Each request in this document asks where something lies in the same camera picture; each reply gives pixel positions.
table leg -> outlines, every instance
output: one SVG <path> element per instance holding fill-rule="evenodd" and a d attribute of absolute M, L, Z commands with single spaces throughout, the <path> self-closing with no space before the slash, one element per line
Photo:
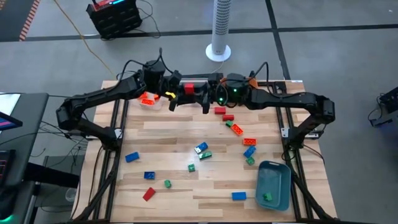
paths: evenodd
<path fill-rule="evenodd" d="M 77 188 L 79 176 L 29 162 L 25 170 L 24 180 Z"/>

teal plastic tray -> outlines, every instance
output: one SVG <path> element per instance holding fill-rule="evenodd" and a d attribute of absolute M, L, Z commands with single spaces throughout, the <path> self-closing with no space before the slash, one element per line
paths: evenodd
<path fill-rule="evenodd" d="M 256 187 L 256 202 L 263 208 L 285 211 L 289 208 L 291 171 L 285 164 L 262 161 L 259 166 Z M 272 200 L 263 195 L 271 193 Z"/>

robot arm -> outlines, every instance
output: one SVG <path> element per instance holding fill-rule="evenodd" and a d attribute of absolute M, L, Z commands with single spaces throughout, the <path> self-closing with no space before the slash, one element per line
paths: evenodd
<path fill-rule="evenodd" d="M 103 143 L 104 149 L 116 150 L 117 136 L 113 128 L 105 127 L 83 119 L 84 110 L 114 100 L 131 100 L 140 97 L 145 91 L 167 97 L 170 100 L 169 110 L 174 111 L 178 105 L 199 103 L 203 113 L 207 114 L 210 104 L 239 104 L 249 110 L 261 110 L 267 107 L 303 108 L 310 116 L 298 127 L 289 130 L 286 138 L 291 147 L 302 147 L 306 134 L 320 124 L 329 124 L 335 120 L 334 102 L 324 96 L 313 93 L 295 93 L 275 95 L 250 85 L 252 78 L 238 74 L 229 74 L 222 78 L 219 73 L 209 74 L 207 82 L 181 83 L 182 75 L 174 71 L 165 77 L 162 62 L 150 61 L 143 65 L 132 76 L 118 81 L 115 86 L 102 90 L 75 95 L 67 98 L 57 110 L 58 125 L 65 130 L 77 129 L 96 136 Z"/>

green lego brick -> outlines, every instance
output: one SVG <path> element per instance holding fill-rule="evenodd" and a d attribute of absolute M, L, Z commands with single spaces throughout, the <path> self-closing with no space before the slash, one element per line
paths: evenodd
<path fill-rule="evenodd" d="M 271 193 L 266 193 L 266 194 L 264 194 L 264 195 L 262 195 L 262 196 L 264 197 L 264 200 L 266 200 L 266 201 L 268 201 L 268 202 L 272 201 L 272 195 L 271 195 Z"/>
<path fill-rule="evenodd" d="M 202 153 L 202 154 L 199 155 L 199 159 L 205 159 L 205 158 L 208 158 L 208 157 L 210 157 L 210 156 L 212 156 L 212 155 L 213 155 L 213 153 L 210 152 L 210 151 L 204 152 L 204 153 Z"/>
<path fill-rule="evenodd" d="M 254 164 L 255 160 L 253 159 L 253 157 L 249 157 L 246 159 L 246 162 L 251 166 Z"/>
<path fill-rule="evenodd" d="M 194 164 L 189 164 L 188 165 L 188 170 L 189 170 L 189 172 L 194 172 L 195 171 L 195 165 Z"/>
<path fill-rule="evenodd" d="M 234 123 L 232 121 L 226 121 L 225 125 L 227 125 L 228 127 L 232 127 Z"/>
<path fill-rule="evenodd" d="M 171 188 L 172 187 L 172 183 L 169 180 L 165 180 L 164 181 L 164 185 L 166 186 L 166 188 Z"/>

white tower fan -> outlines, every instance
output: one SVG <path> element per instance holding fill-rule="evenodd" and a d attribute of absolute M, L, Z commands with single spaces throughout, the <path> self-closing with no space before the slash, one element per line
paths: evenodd
<path fill-rule="evenodd" d="M 232 0 L 214 0 L 213 33 L 211 44 L 206 48 L 207 57 L 214 62 L 224 62 L 231 56 L 231 49 L 226 45 L 231 4 Z"/>

